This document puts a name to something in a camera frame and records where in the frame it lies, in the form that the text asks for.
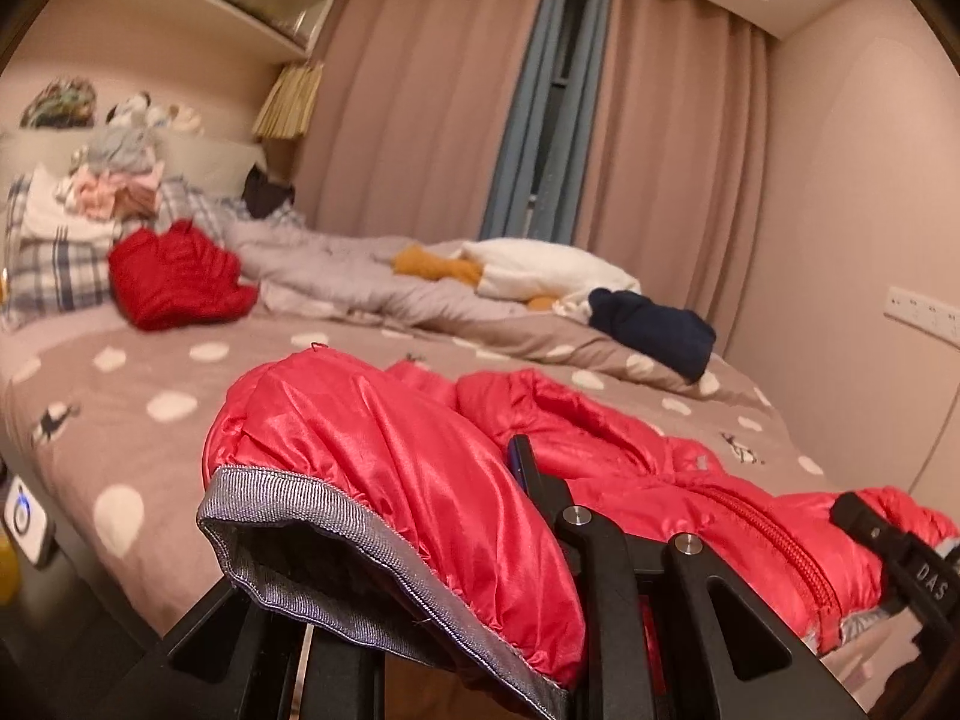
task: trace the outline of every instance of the shelf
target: shelf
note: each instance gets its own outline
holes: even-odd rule
[[[119,0],[168,20],[171,29],[232,44],[270,64],[306,59],[306,50],[224,0]]]

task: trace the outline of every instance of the navy blue cloth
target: navy blue cloth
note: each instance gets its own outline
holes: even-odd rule
[[[695,312],[659,306],[625,290],[594,290],[589,301],[590,327],[662,362],[688,381],[704,375],[717,333]]]

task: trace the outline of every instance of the polka dot bedsheet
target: polka dot bedsheet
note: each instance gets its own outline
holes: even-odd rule
[[[536,341],[536,321],[442,335],[260,309],[232,324],[150,334],[123,327],[18,362],[3,406],[18,449],[161,634],[220,576],[196,513],[200,453],[227,388],[250,368],[312,343],[378,367],[412,360],[451,379],[536,365],[661,433],[699,440],[728,471],[770,493],[834,489],[792,445],[764,394],[719,357],[689,385],[612,341],[567,337],[574,323],[556,319],[534,328]]]

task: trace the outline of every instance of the pink clothing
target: pink clothing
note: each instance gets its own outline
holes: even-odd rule
[[[80,165],[73,175],[66,208],[95,220],[132,215],[152,217],[157,214],[157,189],[162,175],[162,162],[140,175],[109,170],[94,175],[88,165]]]

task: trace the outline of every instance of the red zipper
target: red zipper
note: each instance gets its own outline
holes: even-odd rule
[[[820,621],[820,649],[829,652],[840,646],[840,599],[819,563],[786,529],[769,514],[728,490],[714,487],[695,487],[695,493],[720,504],[764,536],[792,565],[806,584],[817,605]]]

